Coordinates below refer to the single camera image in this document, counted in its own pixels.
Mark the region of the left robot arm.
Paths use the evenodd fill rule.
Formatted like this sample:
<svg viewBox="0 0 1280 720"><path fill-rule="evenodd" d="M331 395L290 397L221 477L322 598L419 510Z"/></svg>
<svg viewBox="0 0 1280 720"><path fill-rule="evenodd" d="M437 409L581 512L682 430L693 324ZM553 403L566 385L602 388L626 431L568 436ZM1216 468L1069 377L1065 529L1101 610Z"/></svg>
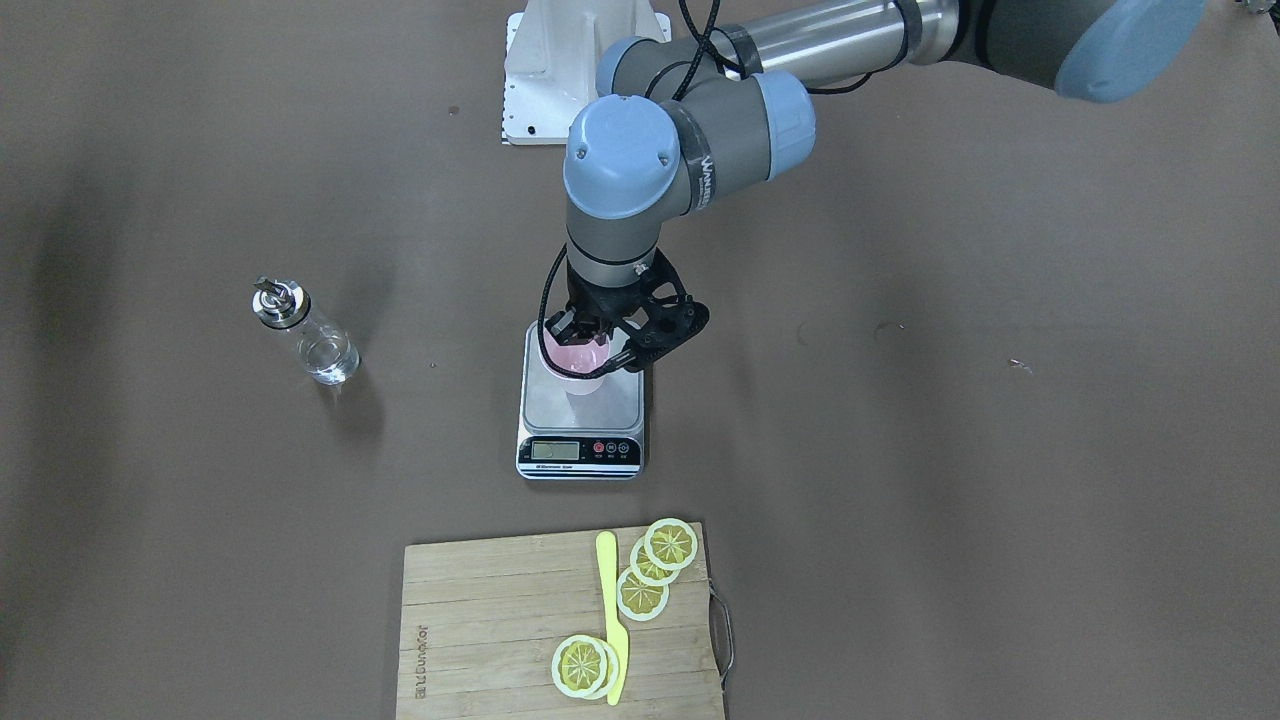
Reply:
<svg viewBox="0 0 1280 720"><path fill-rule="evenodd" d="M598 99L572 120L568 300L541 314L550 342L626 334L635 364L678 347L709 319L657 247L667 220L765 183L817 145L820 96L850 94L905 64L960 61L1117 102L1189 41L1202 1L823 1L662 44L623 38L596 65Z"/></svg>

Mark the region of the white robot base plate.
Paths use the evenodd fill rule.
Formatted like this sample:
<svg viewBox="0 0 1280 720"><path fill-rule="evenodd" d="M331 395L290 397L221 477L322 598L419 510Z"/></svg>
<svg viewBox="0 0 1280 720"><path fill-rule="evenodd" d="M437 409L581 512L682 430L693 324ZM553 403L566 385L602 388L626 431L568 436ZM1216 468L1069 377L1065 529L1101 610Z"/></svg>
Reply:
<svg viewBox="0 0 1280 720"><path fill-rule="evenodd" d="M500 140L562 145L575 117L598 97L596 64L634 36L667 42L671 18L649 1L529 1L506 22Z"/></svg>

